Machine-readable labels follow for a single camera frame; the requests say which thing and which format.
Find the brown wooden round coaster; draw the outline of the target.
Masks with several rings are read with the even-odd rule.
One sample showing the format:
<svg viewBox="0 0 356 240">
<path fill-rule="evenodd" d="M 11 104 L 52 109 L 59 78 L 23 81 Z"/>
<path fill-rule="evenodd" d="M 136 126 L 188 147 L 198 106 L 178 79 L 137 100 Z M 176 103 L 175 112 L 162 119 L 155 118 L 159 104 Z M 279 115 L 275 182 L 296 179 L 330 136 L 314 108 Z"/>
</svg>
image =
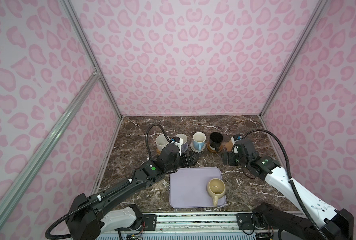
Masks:
<svg viewBox="0 0 356 240">
<path fill-rule="evenodd" d="M 223 148 L 224 148 L 224 145 L 221 144 L 220 147 L 219 147 L 219 149 L 216 150 L 215 148 L 213 148 L 213 147 L 210 145 L 210 142 L 207 142 L 207 143 L 206 143 L 206 146 L 207 146 L 208 151 L 210 151 L 211 153 L 216 153 L 216 154 L 217 154 L 217 153 L 220 153 L 220 152 L 223 150 Z"/>
</svg>

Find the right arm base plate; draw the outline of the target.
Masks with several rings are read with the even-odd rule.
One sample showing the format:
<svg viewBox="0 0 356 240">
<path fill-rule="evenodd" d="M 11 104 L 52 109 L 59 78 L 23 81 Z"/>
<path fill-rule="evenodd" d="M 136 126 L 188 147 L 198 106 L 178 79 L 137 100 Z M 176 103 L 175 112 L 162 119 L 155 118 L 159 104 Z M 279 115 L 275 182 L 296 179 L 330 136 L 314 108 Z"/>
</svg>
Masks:
<svg viewBox="0 0 356 240">
<path fill-rule="evenodd" d="M 258 230 L 276 230 L 270 226 L 263 217 L 256 213 L 236 214 L 237 224 L 240 230 L 244 231 L 258 231 Z"/>
</svg>

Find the beige yellow mug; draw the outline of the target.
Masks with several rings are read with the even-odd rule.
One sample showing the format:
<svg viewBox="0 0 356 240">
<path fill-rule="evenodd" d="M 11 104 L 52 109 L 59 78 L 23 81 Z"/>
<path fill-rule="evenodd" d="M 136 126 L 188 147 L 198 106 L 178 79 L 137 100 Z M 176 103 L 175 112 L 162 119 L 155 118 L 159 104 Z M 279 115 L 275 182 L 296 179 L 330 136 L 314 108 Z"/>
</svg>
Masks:
<svg viewBox="0 0 356 240">
<path fill-rule="evenodd" d="M 207 183 L 207 193 L 212 199 L 212 204 L 216 207 L 226 194 L 226 185 L 221 179 L 211 179 Z"/>
</svg>

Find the white woven round coaster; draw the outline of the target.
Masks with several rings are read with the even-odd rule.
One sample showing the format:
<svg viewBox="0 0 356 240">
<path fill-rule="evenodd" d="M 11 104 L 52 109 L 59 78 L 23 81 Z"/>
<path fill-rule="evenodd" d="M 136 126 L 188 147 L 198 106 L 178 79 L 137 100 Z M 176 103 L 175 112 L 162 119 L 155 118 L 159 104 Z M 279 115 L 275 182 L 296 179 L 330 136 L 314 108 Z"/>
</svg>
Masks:
<svg viewBox="0 0 356 240">
<path fill-rule="evenodd" d="M 194 146 L 194 141 L 192 141 L 190 143 L 190 148 L 191 148 L 192 151 L 194 151 L 196 153 L 202 153 L 205 150 L 205 146 L 203 146 L 203 148 L 201 150 L 196 149 L 195 146 Z"/>
</svg>

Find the black mug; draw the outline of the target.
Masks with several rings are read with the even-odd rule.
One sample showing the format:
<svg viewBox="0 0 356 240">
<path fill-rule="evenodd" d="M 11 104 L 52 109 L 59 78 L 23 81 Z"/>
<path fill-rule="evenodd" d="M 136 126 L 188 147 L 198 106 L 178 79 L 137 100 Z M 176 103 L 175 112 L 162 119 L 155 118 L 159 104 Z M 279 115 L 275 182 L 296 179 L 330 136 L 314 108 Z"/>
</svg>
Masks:
<svg viewBox="0 0 356 240">
<path fill-rule="evenodd" d="M 223 143 L 224 137 L 221 133 L 213 132 L 210 134 L 210 145 L 216 150 L 219 149 L 220 145 Z"/>
</svg>

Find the cork paw shaped coaster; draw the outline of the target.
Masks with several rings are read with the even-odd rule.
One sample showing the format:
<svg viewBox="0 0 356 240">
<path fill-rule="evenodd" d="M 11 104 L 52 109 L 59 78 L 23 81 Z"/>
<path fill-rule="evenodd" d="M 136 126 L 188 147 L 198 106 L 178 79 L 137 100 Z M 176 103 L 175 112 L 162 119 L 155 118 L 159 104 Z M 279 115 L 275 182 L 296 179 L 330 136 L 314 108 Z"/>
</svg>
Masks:
<svg viewBox="0 0 356 240">
<path fill-rule="evenodd" d="M 225 143 L 225 149 L 226 149 L 226 151 L 227 151 L 227 152 L 232 152 L 233 146 L 234 146 L 234 144 L 233 144 L 232 141 L 229 141 L 229 142 Z"/>
</svg>

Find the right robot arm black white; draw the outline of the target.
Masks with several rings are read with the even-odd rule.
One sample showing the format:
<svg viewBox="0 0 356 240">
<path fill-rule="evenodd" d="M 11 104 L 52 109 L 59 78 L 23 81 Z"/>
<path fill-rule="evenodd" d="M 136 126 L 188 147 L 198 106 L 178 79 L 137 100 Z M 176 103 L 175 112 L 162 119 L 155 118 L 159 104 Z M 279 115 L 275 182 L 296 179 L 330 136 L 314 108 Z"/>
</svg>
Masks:
<svg viewBox="0 0 356 240">
<path fill-rule="evenodd" d="M 354 217 L 337 210 L 314 195 L 286 172 L 280 163 L 269 156 L 260 156 L 254 143 L 234 136 L 223 152 L 225 165 L 241 166 L 256 178 L 278 190 L 305 215 L 303 218 L 262 203 L 253 210 L 257 228 L 275 227 L 303 240 L 351 240 L 354 238 Z"/>
</svg>

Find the white mug blue handle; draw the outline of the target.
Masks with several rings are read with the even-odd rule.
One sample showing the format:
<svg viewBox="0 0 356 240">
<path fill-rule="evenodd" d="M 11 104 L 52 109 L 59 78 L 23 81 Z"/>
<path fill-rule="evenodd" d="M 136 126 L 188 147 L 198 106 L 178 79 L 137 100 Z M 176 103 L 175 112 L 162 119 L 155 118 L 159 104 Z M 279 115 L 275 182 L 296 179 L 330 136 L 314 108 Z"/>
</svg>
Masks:
<svg viewBox="0 0 356 240">
<path fill-rule="evenodd" d="M 206 144 L 206 135 L 202 132 L 196 132 L 193 135 L 193 141 L 195 148 L 201 150 Z"/>
</svg>

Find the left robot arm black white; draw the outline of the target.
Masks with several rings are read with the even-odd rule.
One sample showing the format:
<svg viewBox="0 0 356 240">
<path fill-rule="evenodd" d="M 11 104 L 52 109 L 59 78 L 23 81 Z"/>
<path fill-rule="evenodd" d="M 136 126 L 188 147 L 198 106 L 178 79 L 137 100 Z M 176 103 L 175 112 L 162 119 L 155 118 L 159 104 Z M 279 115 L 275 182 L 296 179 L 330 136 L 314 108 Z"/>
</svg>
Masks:
<svg viewBox="0 0 356 240">
<path fill-rule="evenodd" d="M 135 193 L 151 187 L 178 169 L 193 167 L 199 155 L 191 150 L 184 153 L 175 144 L 167 144 L 161 154 L 152 157 L 132 175 L 114 187 L 87 197 L 80 194 L 67 214 L 56 220 L 45 232 L 48 240 L 95 240 L 104 228 L 104 217 Z"/>
</svg>

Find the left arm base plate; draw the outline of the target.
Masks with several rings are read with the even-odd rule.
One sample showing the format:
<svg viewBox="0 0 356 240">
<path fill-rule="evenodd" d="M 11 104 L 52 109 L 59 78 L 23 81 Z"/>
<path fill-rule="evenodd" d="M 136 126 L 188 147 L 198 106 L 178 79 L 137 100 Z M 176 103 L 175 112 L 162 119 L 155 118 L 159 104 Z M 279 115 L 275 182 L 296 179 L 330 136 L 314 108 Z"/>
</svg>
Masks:
<svg viewBox="0 0 356 240">
<path fill-rule="evenodd" d="M 154 231 L 156 229 L 157 215 L 146 214 L 141 217 L 136 217 L 135 221 L 127 228 L 118 228 L 115 231 L 121 232 L 140 232 Z"/>
</svg>

